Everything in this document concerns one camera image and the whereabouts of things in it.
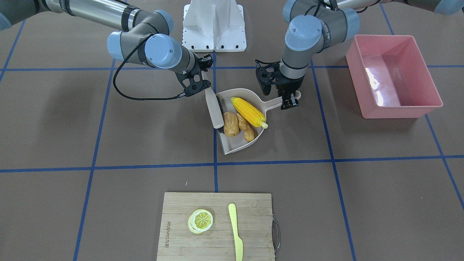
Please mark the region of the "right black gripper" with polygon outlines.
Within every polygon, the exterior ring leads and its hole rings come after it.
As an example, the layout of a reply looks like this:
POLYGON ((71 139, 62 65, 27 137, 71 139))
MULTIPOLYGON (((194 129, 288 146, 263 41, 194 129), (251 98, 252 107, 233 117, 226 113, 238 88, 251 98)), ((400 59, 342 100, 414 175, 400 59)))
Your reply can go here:
POLYGON ((193 54, 193 58, 190 61, 193 63, 193 67, 187 72, 187 79, 191 82, 202 81, 203 72, 207 72, 214 62, 211 54, 206 54, 202 57, 198 56, 198 54, 193 54))

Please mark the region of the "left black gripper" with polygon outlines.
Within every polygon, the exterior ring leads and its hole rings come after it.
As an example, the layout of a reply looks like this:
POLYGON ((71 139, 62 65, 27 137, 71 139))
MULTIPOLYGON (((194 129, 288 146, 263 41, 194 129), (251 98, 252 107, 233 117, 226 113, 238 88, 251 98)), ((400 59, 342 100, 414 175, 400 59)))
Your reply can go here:
POLYGON ((299 105, 296 91, 303 82, 303 76, 291 79, 283 74, 277 76, 277 96, 282 98, 281 110, 286 110, 299 105))

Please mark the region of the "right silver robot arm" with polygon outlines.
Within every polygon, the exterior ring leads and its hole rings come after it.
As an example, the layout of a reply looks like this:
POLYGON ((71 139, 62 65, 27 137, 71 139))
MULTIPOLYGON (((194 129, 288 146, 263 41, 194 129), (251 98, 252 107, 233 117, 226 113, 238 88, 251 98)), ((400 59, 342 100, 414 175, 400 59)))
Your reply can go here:
POLYGON ((117 61, 175 72, 180 82, 204 81, 203 71, 213 63, 211 55, 199 58, 170 34, 172 16, 164 10, 148 12, 121 0, 2 0, 1 30, 39 13, 65 13, 106 25, 107 49, 117 61))

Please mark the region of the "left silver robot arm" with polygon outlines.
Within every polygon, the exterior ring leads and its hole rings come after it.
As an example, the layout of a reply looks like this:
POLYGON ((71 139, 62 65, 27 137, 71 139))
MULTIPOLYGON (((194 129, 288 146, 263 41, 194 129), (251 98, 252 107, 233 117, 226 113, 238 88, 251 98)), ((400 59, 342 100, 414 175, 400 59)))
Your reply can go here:
POLYGON ((410 35, 361 35, 359 14, 379 0, 288 0, 289 27, 275 66, 281 109, 298 106, 310 59, 352 40, 346 54, 364 118, 417 118, 443 105, 426 63, 410 35))

